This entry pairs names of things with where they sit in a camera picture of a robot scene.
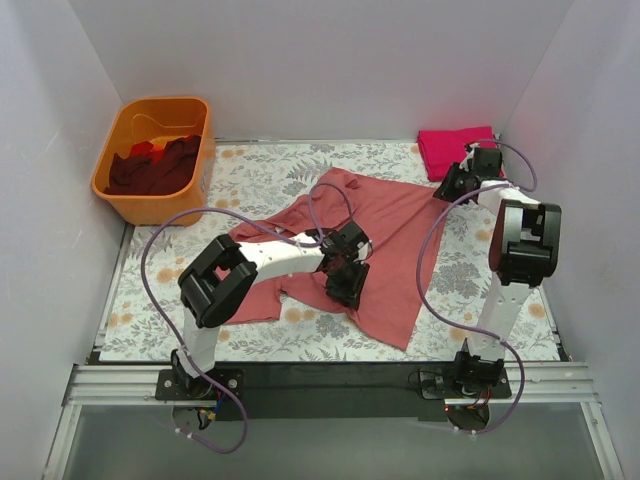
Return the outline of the salmon pink polo shirt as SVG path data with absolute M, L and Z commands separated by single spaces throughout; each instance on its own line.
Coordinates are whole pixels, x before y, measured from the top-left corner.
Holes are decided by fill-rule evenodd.
M 322 187 L 312 195 L 300 196 L 262 225 L 291 237 L 311 229 L 313 215 L 322 226 L 334 229 L 355 220 L 374 252 L 360 306 L 347 314 L 366 335 L 406 349 L 421 308 L 416 283 L 430 282 L 443 229 L 436 228 L 424 254 L 419 250 L 445 203 L 435 199 L 430 188 L 340 168 L 320 180 Z

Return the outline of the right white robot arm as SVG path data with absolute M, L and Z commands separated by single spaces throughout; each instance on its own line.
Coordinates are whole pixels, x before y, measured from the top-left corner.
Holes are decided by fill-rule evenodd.
M 475 142 L 465 150 L 464 160 L 452 164 L 434 197 L 452 205 L 474 201 L 496 216 L 489 291 L 477 325 L 453 362 L 453 387 L 471 398 L 506 381 L 504 342 L 525 300 L 556 270 L 562 210 L 503 178 L 499 149 Z

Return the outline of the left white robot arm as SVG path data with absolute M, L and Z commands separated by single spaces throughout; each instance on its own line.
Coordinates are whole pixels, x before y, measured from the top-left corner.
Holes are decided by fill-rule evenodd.
M 320 297 L 356 310 L 372 250 L 371 240 L 353 221 L 339 230 L 313 229 L 267 242 L 216 237 L 178 280 L 185 344 L 171 353 L 171 364 L 180 390 L 193 400 L 211 392 L 219 327 L 236 314 L 253 287 L 289 275 L 321 273 L 326 280 Z

